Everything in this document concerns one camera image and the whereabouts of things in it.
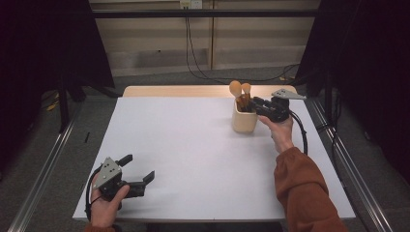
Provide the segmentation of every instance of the human hand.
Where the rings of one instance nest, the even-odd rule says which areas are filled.
[[[93,185],[96,182],[98,174],[94,177]],[[130,186],[121,187],[111,201],[106,201],[102,198],[102,193],[99,189],[93,189],[91,192],[91,224],[99,228],[111,227],[117,217],[118,207],[127,193]]]
[[[281,123],[273,123],[268,117],[262,115],[259,115],[258,118],[259,121],[268,126],[271,130],[272,138],[275,142],[275,148],[279,153],[294,147],[292,142],[293,119],[290,115],[288,119]]]

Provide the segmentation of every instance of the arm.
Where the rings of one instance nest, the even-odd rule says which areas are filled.
[[[101,192],[93,189],[91,192],[91,222],[85,227],[85,232],[115,232],[112,227],[117,216],[118,207],[121,201],[127,196],[130,186],[123,186],[111,201],[105,201],[101,198]]]
[[[329,198],[325,180],[313,160],[294,147],[291,118],[280,124],[260,116],[280,155],[275,169],[277,198],[286,214],[289,231],[347,231]]]

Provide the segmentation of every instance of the gray floor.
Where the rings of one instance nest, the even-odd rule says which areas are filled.
[[[206,72],[209,76],[226,78],[263,79],[276,76],[282,69],[245,69]],[[218,84],[215,81],[198,79],[189,72],[165,73],[144,76],[116,77],[116,89],[122,93],[129,85],[177,85],[177,84]],[[252,84],[286,84],[288,81],[251,81]],[[297,87],[303,94],[305,86]],[[84,188],[87,176],[99,151],[106,127],[113,112],[116,100],[110,99],[90,88],[85,88],[87,99],[83,103],[70,101],[73,114],[79,113],[67,144],[51,170],[41,198],[37,202],[31,219],[21,231],[81,231],[85,222],[72,219],[79,195]],[[313,122],[320,122],[312,114]],[[58,107],[52,111],[42,110],[27,134],[23,145],[16,151],[16,159],[3,173],[0,183],[0,230],[6,231],[12,224],[21,204],[47,160],[49,152],[58,136]],[[390,167],[377,144],[365,137],[365,130],[342,105],[338,121],[338,134],[347,147],[353,161],[359,168],[369,189],[386,214],[394,231],[408,231],[410,228],[410,188]],[[332,153],[332,143],[324,131],[319,132],[328,153]],[[369,231],[378,231],[363,204],[343,165],[338,161],[341,179],[352,197],[353,204],[363,217]],[[347,220],[350,231],[366,231],[358,218]],[[145,231],[143,224],[122,222],[124,231]],[[160,224],[160,231],[275,231],[274,223],[222,223],[222,224]]]

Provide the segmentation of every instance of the wall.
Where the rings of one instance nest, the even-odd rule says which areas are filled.
[[[203,9],[317,9],[320,0],[203,0]],[[90,0],[93,10],[176,10],[179,1]],[[114,75],[187,71],[184,18],[96,19]],[[190,18],[201,70],[299,63],[313,18]],[[190,64],[194,66],[189,51]]]

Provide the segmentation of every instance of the table surface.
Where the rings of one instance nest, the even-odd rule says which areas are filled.
[[[292,86],[252,86],[268,99]],[[233,97],[228,86],[131,86],[116,108],[93,170],[110,156],[134,159],[123,180],[140,181],[152,170],[155,180],[144,197],[125,199],[117,219],[141,222],[274,221],[284,219],[275,197],[274,144],[258,122],[253,133],[230,126]],[[349,201],[302,101],[290,107],[304,122],[309,156],[321,169],[341,218],[353,218]],[[295,145],[303,147],[294,127]],[[85,220],[84,192],[73,218]]]

